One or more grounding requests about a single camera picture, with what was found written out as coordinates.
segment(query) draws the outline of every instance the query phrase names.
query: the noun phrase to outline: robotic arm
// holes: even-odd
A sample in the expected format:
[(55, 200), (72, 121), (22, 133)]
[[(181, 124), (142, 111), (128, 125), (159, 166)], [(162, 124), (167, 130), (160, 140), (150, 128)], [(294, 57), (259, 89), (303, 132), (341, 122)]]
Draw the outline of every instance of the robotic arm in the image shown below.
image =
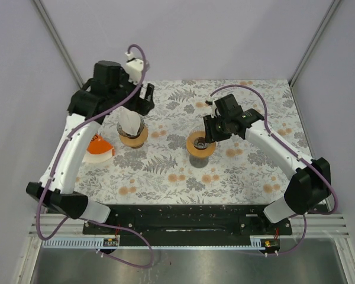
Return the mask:
[[(263, 150), (290, 180), (283, 197), (264, 209), (264, 214), (272, 223), (295, 214), (304, 214), (330, 195), (324, 182), (302, 161), (278, 143), (266, 129), (264, 118), (255, 109), (243, 111), (230, 94), (212, 104), (212, 115), (204, 117), (205, 141), (213, 143), (239, 135), (242, 139)], [(295, 149), (275, 131), (272, 133), (290, 149)], [(295, 149), (300, 158), (311, 161), (312, 166), (330, 182), (330, 165), (324, 159), (312, 157)]]
[[(66, 126), (49, 167), (40, 181), (30, 182), (27, 193), (37, 201), (46, 186), (56, 159), (59, 160), (53, 179), (44, 198), (44, 205), (48, 208), (73, 218), (84, 218), (96, 222), (105, 222), (110, 209), (103, 204), (90, 200), (87, 196), (75, 192), (75, 179), (82, 163), (85, 151), (92, 137), (97, 133), (105, 116), (91, 121), (73, 136), (68, 134), (79, 124), (88, 120), (123, 101), (140, 81), (143, 68), (148, 69), (148, 63), (134, 57), (132, 52), (126, 53), (128, 60), (124, 67), (117, 62), (100, 61), (96, 63), (93, 78), (89, 79), (83, 88), (71, 98), (68, 107)], [(154, 108), (154, 86), (147, 85), (145, 98), (140, 98), (139, 91), (124, 104), (130, 111), (146, 115)], [(58, 153), (66, 140), (70, 140), (62, 155)]]

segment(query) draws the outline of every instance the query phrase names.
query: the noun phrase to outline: floral tablecloth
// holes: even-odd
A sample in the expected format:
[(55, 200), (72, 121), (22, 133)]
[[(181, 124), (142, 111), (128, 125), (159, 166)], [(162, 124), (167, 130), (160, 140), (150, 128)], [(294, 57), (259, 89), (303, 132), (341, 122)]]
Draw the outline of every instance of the floral tablecloth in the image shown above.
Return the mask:
[[(117, 133), (118, 111), (106, 117), (99, 133), (115, 147), (101, 164), (82, 164), (76, 191), (106, 204), (265, 204), (280, 198), (288, 180), (259, 149), (240, 137), (217, 143), (202, 169), (193, 167), (185, 148), (190, 131), (211, 112), (205, 100), (224, 85), (240, 83), (266, 99), (269, 122), (299, 150), (309, 154), (305, 134), (286, 80), (150, 81), (155, 109), (144, 117), (149, 137), (144, 146), (124, 146)], [(245, 89), (227, 89), (243, 109), (263, 113), (262, 103)]]

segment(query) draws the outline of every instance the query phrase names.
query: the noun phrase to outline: table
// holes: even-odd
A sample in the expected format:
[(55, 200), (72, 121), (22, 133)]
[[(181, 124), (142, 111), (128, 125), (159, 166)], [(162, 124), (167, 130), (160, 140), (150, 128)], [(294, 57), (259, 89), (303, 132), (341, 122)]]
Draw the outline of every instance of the table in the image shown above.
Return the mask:
[[(205, 100), (215, 89), (242, 84), (257, 89), (267, 102), (269, 122), (300, 151), (308, 143), (286, 80), (158, 80), (155, 109), (144, 117), (149, 137), (144, 146), (124, 146), (117, 133), (118, 111), (107, 116), (99, 133), (115, 147), (105, 163), (83, 163), (76, 191), (106, 204), (269, 204), (288, 186), (283, 172), (258, 148), (240, 137), (217, 143), (202, 169), (193, 167), (185, 149), (190, 131), (210, 114)], [(247, 110), (263, 113), (259, 98), (248, 90), (226, 89)]]

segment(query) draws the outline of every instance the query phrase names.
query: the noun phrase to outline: white wall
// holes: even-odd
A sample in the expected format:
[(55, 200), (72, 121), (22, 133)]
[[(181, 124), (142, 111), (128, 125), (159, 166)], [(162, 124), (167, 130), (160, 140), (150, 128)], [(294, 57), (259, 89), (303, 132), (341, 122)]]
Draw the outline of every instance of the white wall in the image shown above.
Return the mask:
[(35, 213), (26, 185), (47, 167), (76, 88), (31, 1), (0, 0), (0, 284)]
[(82, 77), (144, 48), (148, 79), (289, 79), (331, 0), (42, 0)]
[(314, 152), (330, 161), (355, 246), (355, 0), (341, 4), (295, 91)]

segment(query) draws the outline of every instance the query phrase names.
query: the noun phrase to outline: wall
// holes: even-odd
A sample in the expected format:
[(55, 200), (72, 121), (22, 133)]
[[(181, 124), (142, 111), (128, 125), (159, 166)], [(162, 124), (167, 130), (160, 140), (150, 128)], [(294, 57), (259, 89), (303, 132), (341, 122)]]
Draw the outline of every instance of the wall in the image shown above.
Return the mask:
[(138, 43), (148, 79), (289, 79), (332, 0), (42, 0), (82, 77)]
[(316, 156), (330, 161), (355, 246), (355, 0), (341, 4), (294, 90)]
[(35, 213), (26, 193), (59, 141), (76, 85), (29, 0), (0, 0), (0, 284)]

